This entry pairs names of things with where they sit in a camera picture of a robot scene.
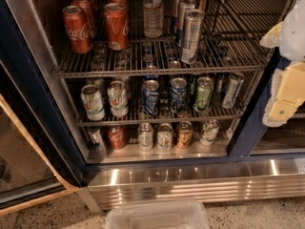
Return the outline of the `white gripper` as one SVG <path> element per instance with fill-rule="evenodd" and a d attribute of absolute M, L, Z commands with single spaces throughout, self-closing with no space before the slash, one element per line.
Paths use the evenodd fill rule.
<path fill-rule="evenodd" d="M 268 127 L 285 124 L 305 102 L 305 0 L 299 0 L 283 22 L 273 26 L 260 40 L 265 48 L 279 47 L 292 62 L 276 70 L 262 122 Z"/>

